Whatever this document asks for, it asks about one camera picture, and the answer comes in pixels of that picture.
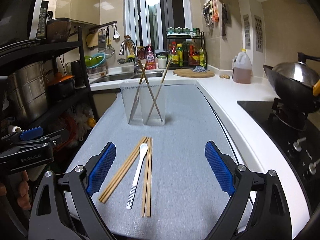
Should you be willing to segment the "left human hand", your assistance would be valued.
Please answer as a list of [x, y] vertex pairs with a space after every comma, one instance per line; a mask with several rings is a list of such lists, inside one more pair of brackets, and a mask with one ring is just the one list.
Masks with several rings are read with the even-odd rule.
[[7, 195], [7, 188], [13, 192], [14, 197], [16, 198], [16, 202], [18, 206], [22, 210], [30, 210], [31, 209], [31, 203], [30, 203], [30, 196], [29, 196], [29, 185], [28, 185], [29, 176], [24, 170], [19, 174], [19, 180], [18, 183], [11, 183], [7, 182], [5, 184], [1, 183], [1, 196]]

